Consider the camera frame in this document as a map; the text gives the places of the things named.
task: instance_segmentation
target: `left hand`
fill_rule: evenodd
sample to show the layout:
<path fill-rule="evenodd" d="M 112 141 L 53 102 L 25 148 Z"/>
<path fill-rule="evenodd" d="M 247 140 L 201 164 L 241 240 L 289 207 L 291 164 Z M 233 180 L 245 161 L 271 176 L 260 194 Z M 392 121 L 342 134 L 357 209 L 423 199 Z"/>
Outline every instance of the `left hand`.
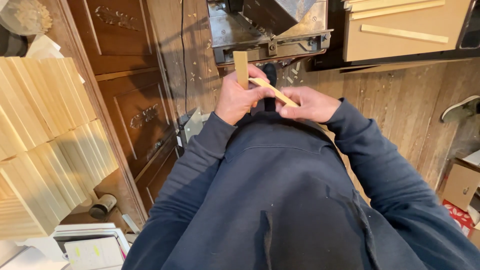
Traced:
<path fill-rule="evenodd" d="M 248 75 L 252 78 L 262 78 L 270 83 L 263 71 L 248 65 Z M 220 98 L 215 108 L 215 114 L 223 121 L 235 125 L 256 102 L 263 98 L 274 98 L 275 93 L 267 87 L 249 84 L 249 90 L 243 89 L 237 82 L 237 72 L 223 77 Z"/>

